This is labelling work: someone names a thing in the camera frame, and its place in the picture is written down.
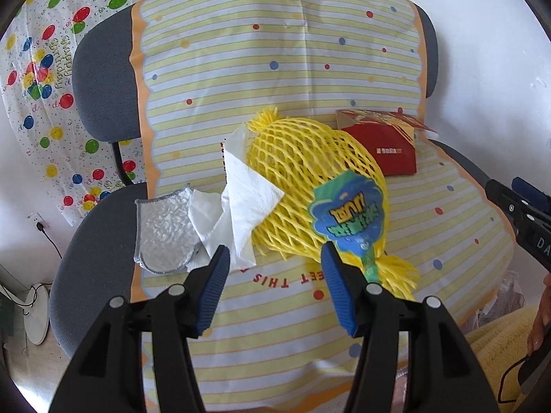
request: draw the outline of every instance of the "white tissue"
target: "white tissue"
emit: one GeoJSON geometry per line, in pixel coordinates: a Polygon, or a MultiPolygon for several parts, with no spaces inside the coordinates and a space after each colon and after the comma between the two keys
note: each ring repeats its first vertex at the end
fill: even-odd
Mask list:
{"type": "Polygon", "coordinates": [[[189,219],[210,257],[218,245],[230,249],[230,271],[256,265],[252,230],[270,214],[284,192],[246,164],[249,131],[241,125],[224,143],[226,187],[222,194],[195,190],[189,219]]]}

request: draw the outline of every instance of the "red and gold cardboard box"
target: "red and gold cardboard box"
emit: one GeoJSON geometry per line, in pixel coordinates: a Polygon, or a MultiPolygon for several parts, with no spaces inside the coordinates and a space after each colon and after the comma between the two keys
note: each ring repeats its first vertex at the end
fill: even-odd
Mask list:
{"type": "Polygon", "coordinates": [[[351,134],[373,155],[384,176],[415,174],[414,129],[434,132],[404,113],[361,109],[337,110],[337,127],[351,134]]]}

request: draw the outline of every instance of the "yellow mesh bag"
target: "yellow mesh bag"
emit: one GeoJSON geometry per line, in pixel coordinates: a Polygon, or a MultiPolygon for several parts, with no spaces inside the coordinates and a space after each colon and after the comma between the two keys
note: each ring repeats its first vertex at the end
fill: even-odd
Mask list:
{"type": "MultiPolygon", "coordinates": [[[[248,123],[258,133],[247,151],[247,164],[285,192],[275,209],[252,232],[254,245],[320,261],[326,239],[312,229],[308,206],[314,188],[351,169],[372,178],[382,191],[385,212],[382,234],[374,244],[382,285],[395,296],[413,299],[417,270],[397,256],[385,255],[388,193],[385,177],[369,152],[347,132],[305,118],[279,118],[265,109],[248,123]]],[[[343,262],[362,269],[358,256],[340,252],[343,262]]]]}

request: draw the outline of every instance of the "metal rivet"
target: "metal rivet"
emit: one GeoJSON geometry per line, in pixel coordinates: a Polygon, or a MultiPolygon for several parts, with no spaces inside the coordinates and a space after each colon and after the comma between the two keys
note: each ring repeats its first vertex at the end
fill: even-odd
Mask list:
{"type": "Polygon", "coordinates": [[[437,309],[442,306],[442,302],[436,297],[428,297],[426,299],[426,305],[433,309],[437,309]]]}
{"type": "Polygon", "coordinates": [[[169,287],[169,294],[173,297],[177,297],[178,295],[182,295],[185,292],[186,289],[184,289],[184,286],[181,284],[174,284],[174,286],[169,287]]]}
{"type": "Polygon", "coordinates": [[[125,299],[123,297],[113,297],[109,301],[109,306],[111,306],[114,309],[118,309],[123,304],[125,304],[125,299]]]}
{"type": "Polygon", "coordinates": [[[381,295],[382,287],[376,283],[367,284],[366,291],[371,295],[381,295]]]}

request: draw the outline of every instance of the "floor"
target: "floor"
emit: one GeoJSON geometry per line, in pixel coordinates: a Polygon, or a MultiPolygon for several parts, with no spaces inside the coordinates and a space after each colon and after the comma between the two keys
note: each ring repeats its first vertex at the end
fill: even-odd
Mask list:
{"type": "Polygon", "coordinates": [[[52,328],[40,346],[27,342],[23,311],[17,309],[14,336],[4,345],[6,365],[13,381],[37,413],[47,413],[57,384],[70,362],[57,344],[52,328]]]}

